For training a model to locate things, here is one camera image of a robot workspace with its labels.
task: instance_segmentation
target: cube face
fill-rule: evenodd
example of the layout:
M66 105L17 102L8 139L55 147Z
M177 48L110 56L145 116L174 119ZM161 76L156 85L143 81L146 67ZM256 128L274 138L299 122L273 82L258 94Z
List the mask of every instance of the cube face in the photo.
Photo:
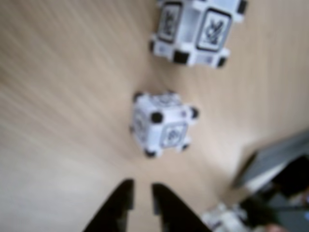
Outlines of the cube face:
M187 129L194 124L196 109L181 102L176 93L139 95L134 103L133 135L146 154L158 157L165 148L186 148Z
M174 41L180 20L182 5L180 3L167 3L162 9L158 37L168 43Z
M197 40L197 49L220 51L227 38L231 23L230 14L215 9L207 10Z
M245 0L160 0L159 27L151 51L169 61L192 66L221 67L229 56L224 48L233 22L241 22Z
M181 145L185 138L187 127L188 125L185 122L169 123L165 125L162 129L161 146L163 148L168 148Z

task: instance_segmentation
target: black object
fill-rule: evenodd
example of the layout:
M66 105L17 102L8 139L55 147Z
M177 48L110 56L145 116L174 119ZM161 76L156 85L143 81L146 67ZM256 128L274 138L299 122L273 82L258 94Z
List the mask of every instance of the black object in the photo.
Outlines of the black object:
M197 118L199 115L198 109L191 107L191 110L192 110L192 118Z
M309 130L256 151L238 174L233 186L239 187L279 164L289 163L306 154L309 155Z
M243 14L243 15L244 15L244 14L246 13L247 6L248 6L248 2L242 0L242 1L240 2L240 4L239 4L239 7L238 7L237 12L238 12L239 14Z
M178 64L186 64L189 58L189 53L175 51L173 61Z
M151 52L154 52L154 48L155 48L155 43L153 42L153 41L150 41L150 43L149 43L149 49L150 49L150 51Z
M133 102L136 102L137 101L137 98L139 98L140 96L142 96L143 93L141 92L136 92L134 95L133 95Z
M161 215L163 232L211 232L170 189L153 184L152 192L154 214Z
M302 156L291 162L272 182L280 186L286 198L305 191L309 186L309 159Z
M155 157L155 152L150 152L150 151L145 150L145 154L147 157L150 157L150 158Z
M125 232L127 211L133 209L134 181L123 181L88 224L84 232Z
M225 65L226 62L226 58L225 57L221 57L219 62L218 62L218 67L223 67Z
M161 123L163 121L163 114L160 112L155 112L151 114L151 121L153 123Z
M189 144L183 145L183 151L186 150L189 147Z

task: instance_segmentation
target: black rubber foot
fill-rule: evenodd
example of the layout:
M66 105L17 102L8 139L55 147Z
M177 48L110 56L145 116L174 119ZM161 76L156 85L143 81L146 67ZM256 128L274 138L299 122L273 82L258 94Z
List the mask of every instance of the black rubber foot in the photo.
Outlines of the black rubber foot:
M192 118L193 119L198 118L198 115L199 115L198 109L191 107L191 110L192 110Z
M161 123L163 121L163 114L160 112L155 112L151 114L151 121L153 123Z
M135 103L137 101L137 98L139 98L140 96L142 96L143 93L141 92L136 92L134 95L133 95L133 102Z
M190 146L189 144L183 145L183 151L186 150L189 146Z
M221 57L219 62L218 62L218 68L221 68L225 65L226 63L226 58L225 57Z
M147 157L149 158L154 158L155 157L155 152L150 152L150 151L147 151L147 150L144 150L145 154Z

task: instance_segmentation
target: printed symbol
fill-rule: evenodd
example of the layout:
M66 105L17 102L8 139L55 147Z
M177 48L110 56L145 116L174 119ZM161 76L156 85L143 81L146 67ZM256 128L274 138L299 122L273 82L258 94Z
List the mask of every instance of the printed symbol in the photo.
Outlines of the printed symbol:
M140 138L145 141L147 135L147 119L145 115L139 110L135 111L133 121L134 132Z
M224 22L220 20L215 23L214 20L211 20L211 24L206 28L206 38L209 43L217 45L219 41L219 36L223 32Z
M167 35L172 35L175 15L172 12L166 11L163 32Z
M225 42L232 18L225 13L214 10L206 12L197 48L202 50L219 51Z
M168 140L172 141L178 139L178 137L179 137L179 131L173 130L169 132Z
M164 127L161 137L162 147L172 147L181 144L187 131L186 123L171 123Z
M180 105L180 101L175 94L162 94L152 97L153 103L159 107L173 107Z

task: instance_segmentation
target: blurry object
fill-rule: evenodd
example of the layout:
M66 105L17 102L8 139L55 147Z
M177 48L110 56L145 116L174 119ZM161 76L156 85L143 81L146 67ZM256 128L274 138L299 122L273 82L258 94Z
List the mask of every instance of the blurry object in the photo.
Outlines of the blurry object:
M158 0L161 18L152 35L151 52L192 66L222 67L229 56L224 47L233 22L242 22L245 0Z
M130 131L148 157L159 157L163 149L183 151L190 145L188 127L195 124L198 110L183 104L172 91L160 95L136 93L133 97Z
M161 216L162 232L211 232L170 189L153 184L154 214Z
M277 165L288 164L305 154L309 154L309 130L255 152L235 179L233 186L244 185Z
M125 232L127 212L133 209L134 181L123 181L99 209L84 232Z
M247 219L247 213L237 206L229 209L220 203L201 218L213 232L247 232L249 229L243 223Z

